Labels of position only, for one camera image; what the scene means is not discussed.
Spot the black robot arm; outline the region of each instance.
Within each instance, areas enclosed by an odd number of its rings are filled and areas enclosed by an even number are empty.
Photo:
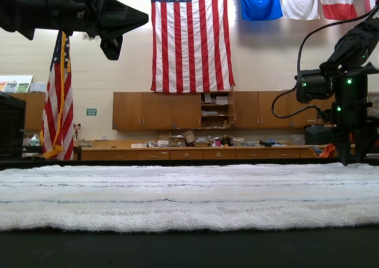
[[[147,14],[117,0],[0,0],[0,28],[29,40],[35,29],[74,31],[100,36],[107,58],[120,56],[123,34],[149,21]]]
[[[379,73],[379,69],[371,63],[362,66],[379,42],[379,1],[371,12],[354,20],[363,18],[364,21],[337,42],[334,53],[321,63],[319,69],[301,71],[298,68],[296,76],[299,102],[309,103],[313,99],[335,96],[331,108],[320,115],[334,128],[320,132],[319,139],[333,143],[344,164],[350,160],[351,136],[355,137],[356,162],[362,162],[369,148],[379,139],[378,119],[367,115],[372,106],[367,98],[367,76]],[[309,127],[306,133],[317,138],[316,133],[311,132],[313,130]]]

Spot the sign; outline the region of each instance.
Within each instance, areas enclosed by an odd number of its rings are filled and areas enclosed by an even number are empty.
[[[87,109],[87,116],[97,116],[97,109]]]

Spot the cabinet door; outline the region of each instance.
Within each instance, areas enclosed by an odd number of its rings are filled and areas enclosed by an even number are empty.
[[[281,91],[263,91],[259,92],[259,112],[261,115],[261,128],[264,129],[283,129],[290,126],[289,119],[276,118],[271,113],[271,105],[276,96],[281,94]],[[282,96],[275,104],[275,111],[280,116],[288,114],[287,107],[288,96]]]
[[[293,91],[288,95],[288,113],[292,114],[305,108],[310,104],[301,104],[296,99],[296,91]],[[290,127],[303,128],[307,125],[315,125],[317,123],[317,111],[316,109],[308,109],[290,118]]]
[[[170,95],[142,93],[142,126],[144,129],[171,129]]]
[[[201,127],[201,94],[174,94],[170,97],[171,128]]]
[[[113,129],[142,128],[141,99],[141,92],[113,93]]]
[[[259,93],[253,91],[236,91],[235,126],[237,129],[257,129],[260,124]]]
[[[25,130],[39,132],[42,130],[42,115],[45,107],[46,93],[27,93],[25,111]]]

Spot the stripes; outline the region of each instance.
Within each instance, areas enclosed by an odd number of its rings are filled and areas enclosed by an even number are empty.
[[[227,0],[152,2],[155,92],[209,92],[235,85]]]
[[[73,94],[69,40],[59,32],[50,68],[42,117],[43,152],[46,158],[73,158]]]

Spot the wooden shelf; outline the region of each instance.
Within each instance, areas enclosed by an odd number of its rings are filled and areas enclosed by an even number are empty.
[[[202,104],[201,106],[202,107],[226,107],[226,106],[229,106],[229,104],[224,104],[224,105],[220,105],[220,104]]]
[[[230,115],[201,115],[201,117],[230,117]]]

